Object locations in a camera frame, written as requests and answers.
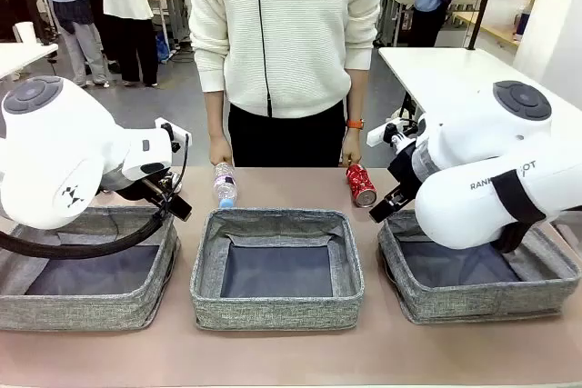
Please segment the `person's right hand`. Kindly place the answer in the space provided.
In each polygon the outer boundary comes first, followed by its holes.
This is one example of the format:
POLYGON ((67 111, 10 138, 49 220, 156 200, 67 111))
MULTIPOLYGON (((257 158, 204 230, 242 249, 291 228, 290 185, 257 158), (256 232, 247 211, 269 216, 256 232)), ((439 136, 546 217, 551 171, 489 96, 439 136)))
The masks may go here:
POLYGON ((232 148, 223 134, 210 136, 209 159, 212 165, 233 164, 232 148))

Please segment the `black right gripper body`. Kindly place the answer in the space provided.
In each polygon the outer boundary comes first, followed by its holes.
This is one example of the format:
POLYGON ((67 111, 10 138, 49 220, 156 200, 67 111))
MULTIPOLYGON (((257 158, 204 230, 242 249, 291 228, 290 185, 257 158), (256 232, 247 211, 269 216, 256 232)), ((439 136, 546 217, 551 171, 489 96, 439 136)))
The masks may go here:
POLYGON ((401 194, 416 194, 422 184, 412 164, 415 150, 416 143, 412 142, 396 153, 396 157, 387 168, 388 172, 398 181, 397 188, 401 194))

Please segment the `person's left hand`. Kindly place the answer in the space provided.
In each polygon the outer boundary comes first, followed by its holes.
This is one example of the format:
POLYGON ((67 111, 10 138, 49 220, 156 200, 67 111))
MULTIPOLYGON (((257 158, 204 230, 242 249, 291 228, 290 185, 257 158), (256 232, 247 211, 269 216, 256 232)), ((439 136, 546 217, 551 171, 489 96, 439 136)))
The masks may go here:
POLYGON ((362 159, 360 148, 360 130, 348 128, 342 144, 342 166, 348 168, 352 164, 359 164, 362 159))

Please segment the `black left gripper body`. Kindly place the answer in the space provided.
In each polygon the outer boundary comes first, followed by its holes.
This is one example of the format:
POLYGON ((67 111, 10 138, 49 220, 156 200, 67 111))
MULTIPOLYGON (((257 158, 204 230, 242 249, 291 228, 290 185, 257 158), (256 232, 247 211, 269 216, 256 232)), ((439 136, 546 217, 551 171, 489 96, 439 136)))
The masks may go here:
POLYGON ((138 200, 155 206, 180 205, 178 193, 181 189, 180 174, 170 169, 163 169, 150 174, 135 183, 135 195, 138 200))

